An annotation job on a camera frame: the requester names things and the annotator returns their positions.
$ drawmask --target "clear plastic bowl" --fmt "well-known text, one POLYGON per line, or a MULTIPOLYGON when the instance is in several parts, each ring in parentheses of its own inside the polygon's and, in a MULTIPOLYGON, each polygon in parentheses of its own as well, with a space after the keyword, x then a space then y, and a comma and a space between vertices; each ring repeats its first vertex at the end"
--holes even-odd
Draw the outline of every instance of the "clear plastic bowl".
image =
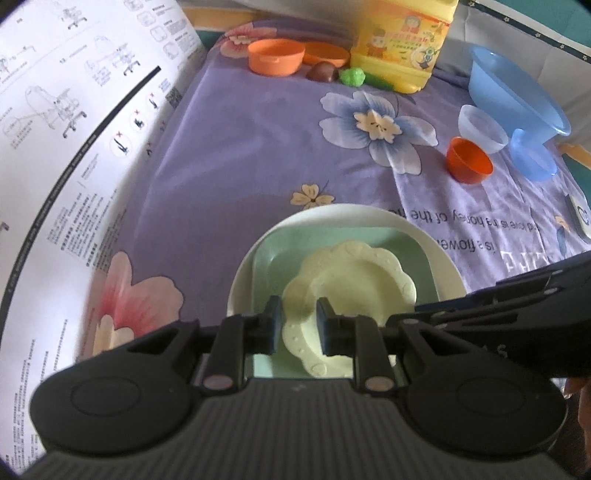
POLYGON ((491 155, 509 143, 509 137, 493 117, 473 105, 464 105, 457 119, 460 135, 491 155))

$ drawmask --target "white plate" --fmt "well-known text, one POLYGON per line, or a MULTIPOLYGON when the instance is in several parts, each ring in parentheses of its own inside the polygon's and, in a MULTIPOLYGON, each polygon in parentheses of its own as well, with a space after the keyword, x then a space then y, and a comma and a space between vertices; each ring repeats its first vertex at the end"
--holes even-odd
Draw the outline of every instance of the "white plate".
MULTIPOLYGON (((252 260, 259 244, 272 232, 290 226, 334 226, 334 227, 393 227, 412 237, 423 249, 437 289, 439 300, 451 300, 466 295, 466 287, 452 259, 439 244, 404 218, 376 207, 367 205, 327 205, 292 215, 267 231, 248 251, 234 276, 228 297, 227 315, 252 313, 252 260)), ((255 376, 271 376, 269 357, 258 356, 255 362, 255 376)))

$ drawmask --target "bottle label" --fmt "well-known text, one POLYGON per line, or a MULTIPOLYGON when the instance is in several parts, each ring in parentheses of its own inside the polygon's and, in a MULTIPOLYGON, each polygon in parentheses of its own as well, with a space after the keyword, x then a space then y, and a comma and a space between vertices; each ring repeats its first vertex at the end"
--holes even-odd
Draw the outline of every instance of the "bottle label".
POLYGON ((449 24, 392 2, 370 0, 354 53, 431 72, 449 24))

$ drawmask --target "instruction manual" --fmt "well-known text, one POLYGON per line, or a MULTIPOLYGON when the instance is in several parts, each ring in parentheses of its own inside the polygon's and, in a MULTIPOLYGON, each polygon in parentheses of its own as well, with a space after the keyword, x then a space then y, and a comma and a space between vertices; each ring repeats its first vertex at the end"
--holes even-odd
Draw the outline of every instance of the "instruction manual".
POLYGON ((44 453, 31 395, 94 335, 126 186, 205 57, 174 0, 29 0, 0 24, 0 454, 17 472, 44 453))

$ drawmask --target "pink flower print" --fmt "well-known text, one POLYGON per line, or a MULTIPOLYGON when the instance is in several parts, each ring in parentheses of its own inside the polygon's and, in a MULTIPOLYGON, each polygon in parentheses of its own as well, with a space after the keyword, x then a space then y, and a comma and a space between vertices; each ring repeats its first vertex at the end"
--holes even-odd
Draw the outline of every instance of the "pink flower print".
POLYGON ((151 277, 135 285, 131 280, 129 257, 119 252, 100 299, 94 355, 178 320, 183 295, 171 279, 151 277))
POLYGON ((248 57, 248 46, 263 38, 274 38, 277 29, 271 27, 254 27, 252 23, 240 25, 228 30, 219 40, 220 53, 232 59, 248 57))

